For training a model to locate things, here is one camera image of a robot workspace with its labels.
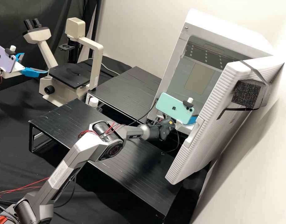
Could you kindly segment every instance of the silver robotic arm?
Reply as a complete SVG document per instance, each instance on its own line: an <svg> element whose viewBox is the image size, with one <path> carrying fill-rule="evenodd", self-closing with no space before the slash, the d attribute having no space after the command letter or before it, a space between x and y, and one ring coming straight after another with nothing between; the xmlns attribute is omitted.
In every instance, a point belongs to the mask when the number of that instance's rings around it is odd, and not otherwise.
<svg viewBox="0 0 286 224"><path fill-rule="evenodd" d="M88 160L98 161L116 156L128 139L165 140L170 129L175 128L171 119L138 127L116 125L111 121L90 124L90 133L85 133L74 144L40 190L27 193L15 204L14 211L21 224L50 223L55 201Z"/></svg>

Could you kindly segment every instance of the white bottle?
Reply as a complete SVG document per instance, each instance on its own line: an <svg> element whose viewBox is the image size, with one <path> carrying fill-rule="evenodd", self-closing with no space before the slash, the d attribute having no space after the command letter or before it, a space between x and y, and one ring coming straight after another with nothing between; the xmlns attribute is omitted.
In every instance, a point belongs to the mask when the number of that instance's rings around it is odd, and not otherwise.
<svg viewBox="0 0 286 224"><path fill-rule="evenodd" d="M91 97L90 100L89 100L89 106L92 107L92 108L94 108L94 109L96 109L96 110L98 110L99 112L102 113L102 108L100 108L100 107L98 106L98 102L99 102L98 98L96 98L96 97Z"/></svg>

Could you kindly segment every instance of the mint green smartphone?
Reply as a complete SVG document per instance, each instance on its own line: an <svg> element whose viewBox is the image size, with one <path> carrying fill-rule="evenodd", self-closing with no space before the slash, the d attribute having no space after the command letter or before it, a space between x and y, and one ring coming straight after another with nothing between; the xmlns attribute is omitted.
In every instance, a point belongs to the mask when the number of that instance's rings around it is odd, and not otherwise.
<svg viewBox="0 0 286 224"><path fill-rule="evenodd" d="M189 123L194 112L193 107L186 107L183 102L166 93L160 95L155 108L183 124Z"/></svg>

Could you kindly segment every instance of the wire bundle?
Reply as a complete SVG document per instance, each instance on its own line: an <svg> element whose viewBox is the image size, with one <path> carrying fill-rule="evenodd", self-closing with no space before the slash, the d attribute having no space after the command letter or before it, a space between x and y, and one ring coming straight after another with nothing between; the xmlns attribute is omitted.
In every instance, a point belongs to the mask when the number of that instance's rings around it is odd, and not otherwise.
<svg viewBox="0 0 286 224"><path fill-rule="evenodd" d="M33 183L30 183L30 184L25 185L25 186L20 187L20 188L11 189L11 190L5 190L5 191L0 191L0 199L1 199L1 196L2 196L3 194L9 194L9 193L13 193L13 192L21 193L21 192L28 191L28 190L30 190L30 189L41 188L42 186L36 186L36 187L34 187L34 186L30 187L30 186L31 186L31 185L34 185L34 184L37 184L37 183L39 183L39 182L42 182L42 181L44 181L44 180L46 180L46 179L48 179L48 177L46 177L46 178L44 178L44 179L42 179L42 180L39 180L39 181L35 181L35 182L33 182Z"/></svg>
<svg viewBox="0 0 286 224"><path fill-rule="evenodd" d="M115 132L119 127L121 127L121 126L124 126L125 124L115 124L115 122L113 122L113 124L104 132L104 134L106 135L106 136L108 136L108 135L110 135L110 134L112 134L113 132ZM86 130L86 131L82 131L79 135L78 135L78 137L77 137L77 139L80 139L84 134L86 134L86 133L91 133L91 134L94 134L94 135L98 135L95 131L93 131L93 130Z"/></svg>
<svg viewBox="0 0 286 224"><path fill-rule="evenodd" d="M2 84L2 82L3 82L3 77L2 77L2 75L0 76L1 78L1 81L0 81L0 85Z"/></svg>
<svg viewBox="0 0 286 224"><path fill-rule="evenodd" d="M37 188L41 188L42 186L31 186L31 185L34 185L34 184L37 184L39 182L42 182L44 180L48 179L48 177L42 179L42 180L39 180L39 181L35 181L33 183L30 183L28 185L25 185L25 186L22 186L22 187L19 187L19 188L16 188L16 189L11 189L11 190L4 190L4 191L0 191L0 199L1 199L1 196L4 195L4 194L9 194L9 193L22 193L22 192L25 192L25 191L29 191L30 189L37 189ZM5 203L5 204L15 204L16 202L11 202L11 201L2 201L0 200L0 203ZM2 221L3 219L7 219L15 224L18 224L19 223L19 220L16 216L14 216L13 214L11 214L10 212L8 212L6 209L4 209L2 206L0 206L0 210L5 212L6 214L0 214L0 221Z"/></svg>

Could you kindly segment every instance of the white wall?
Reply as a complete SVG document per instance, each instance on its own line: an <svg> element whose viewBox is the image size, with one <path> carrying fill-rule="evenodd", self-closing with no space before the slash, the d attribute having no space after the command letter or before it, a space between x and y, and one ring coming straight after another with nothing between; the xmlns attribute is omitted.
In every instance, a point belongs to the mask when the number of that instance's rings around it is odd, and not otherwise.
<svg viewBox="0 0 286 224"><path fill-rule="evenodd" d="M279 27L275 45L286 58L286 20ZM286 223L286 63L268 105L219 158L192 223Z"/></svg>
<svg viewBox="0 0 286 224"><path fill-rule="evenodd" d="M190 8L260 32L272 44L286 0L104 0L96 40L104 55L162 77Z"/></svg>

